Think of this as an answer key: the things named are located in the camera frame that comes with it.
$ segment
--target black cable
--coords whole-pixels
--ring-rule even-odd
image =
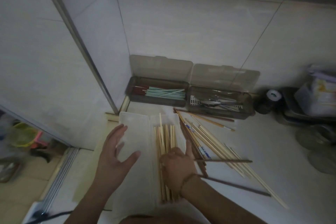
[[[40,222],[51,220],[51,219],[57,218],[57,217],[62,216],[62,215],[70,214],[72,212],[73,211],[68,211],[68,212],[57,213],[57,214],[51,215],[51,216],[41,216],[41,217],[37,218],[36,220],[33,220],[31,222],[27,222],[25,224],[39,224]]]

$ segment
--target person's left hand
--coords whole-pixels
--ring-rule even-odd
[[[120,124],[106,137],[103,150],[99,157],[96,175],[92,185],[104,194],[111,195],[123,182],[129,170],[140,157],[140,151],[132,153],[124,162],[120,162],[117,156],[124,146],[118,143],[123,137],[127,126]]]

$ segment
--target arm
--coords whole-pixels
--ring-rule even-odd
[[[127,126],[120,124],[109,133],[100,154],[94,181],[64,224],[96,224],[112,193],[120,186],[131,167],[140,156],[134,152],[127,160],[120,162],[117,156],[124,146],[118,143]]]
[[[197,176],[191,143],[187,140],[186,153],[173,148],[162,156],[163,176],[167,186],[180,193],[212,224],[265,224],[261,219],[219,194]]]

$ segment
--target hand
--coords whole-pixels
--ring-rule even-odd
[[[111,194],[120,186],[129,170],[140,157],[140,151],[132,153],[124,162],[120,162],[117,156],[124,146],[118,143],[123,137],[127,126],[120,124],[115,127],[106,137],[103,150],[100,154],[96,175],[92,185],[104,194]]]
[[[165,184],[176,193],[180,193],[184,179],[191,174],[197,174],[194,155],[191,151],[191,142],[186,140],[186,143],[187,149],[185,154],[183,154],[180,148],[175,147],[160,158],[163,164],[162,175]]]

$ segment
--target bracelet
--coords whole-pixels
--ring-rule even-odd
[[[193,176],[195,176],[195,175],[198,175],[198,174],[190,174],[190,175],[188,175],[186,178],[184,178],[183,179],[183,181],[182,181],[182,184],[181,184],[181,187],[180,187],[180,192],[179,192],[179,195],[180,196],[182,196],[181,195],[181,192],[182,192],[182,188],[183,188],[183,186],[193,177]]]

